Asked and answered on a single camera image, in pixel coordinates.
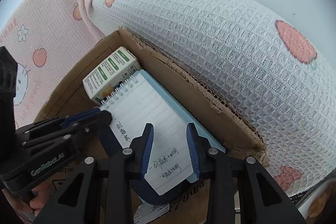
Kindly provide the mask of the person's hand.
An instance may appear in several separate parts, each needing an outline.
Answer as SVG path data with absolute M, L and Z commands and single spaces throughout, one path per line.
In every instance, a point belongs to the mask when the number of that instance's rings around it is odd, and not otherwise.
M 36 196 L 29 202 L 29 207 L 33 210 L 34 215 L 37 216 L 53 195 L 54 187 L 49 182 L 43 182 L 33 188 L 32 192 Z

